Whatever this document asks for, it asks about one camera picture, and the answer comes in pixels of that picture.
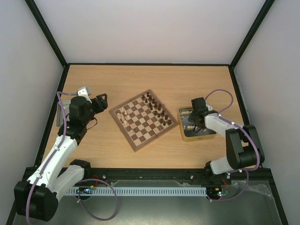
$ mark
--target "table top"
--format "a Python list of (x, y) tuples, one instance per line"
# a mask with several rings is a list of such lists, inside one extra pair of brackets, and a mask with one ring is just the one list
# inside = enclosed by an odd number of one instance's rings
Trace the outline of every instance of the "table top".
[[(226, 89), (234, 95), (234, 103), (222, 115), (243, 124), (228, 67), (71, 65), (63, 91), (74, 93), (82, 86), (90, 87), (91, 98), (106, 93), (108, 108), (96, 115), (98, 124), (88, 130), (65, 167), (81, 159), (98, 168), (203, 168), (206, 162), (225, 156), (225, 138), (216, 135), (209, 140), (184, 142), (179, 127), (134, 152), (109, 110), (148, 89), (174, 117), (180, 108), (191, 106), (192, 99), (205, 97), (214, 89)], [(230, 97), (215, 92), (207, 103), (218, 111), (230, 103)], [(44, 158), (57, 137), (55, 125), (56, 119)]]

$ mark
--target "white wall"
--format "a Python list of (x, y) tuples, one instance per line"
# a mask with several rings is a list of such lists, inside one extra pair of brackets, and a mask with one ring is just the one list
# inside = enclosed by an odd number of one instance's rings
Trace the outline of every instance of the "white wall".
[(300, 1), (277, 0), (235, 71), (291, 225), (300, 204)]
[(0, 224), (33, 166), (62, 67), (25, 1), (0, 7)]
[(264, 0), (36, 0), (68, 62), (230, 63)]

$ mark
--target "chessboard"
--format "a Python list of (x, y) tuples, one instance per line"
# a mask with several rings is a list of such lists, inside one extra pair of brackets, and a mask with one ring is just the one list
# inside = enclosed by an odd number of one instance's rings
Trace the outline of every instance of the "chessboard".
[(177, 120), (151, 90), (109, 112), (135, 152), (178, 125)]

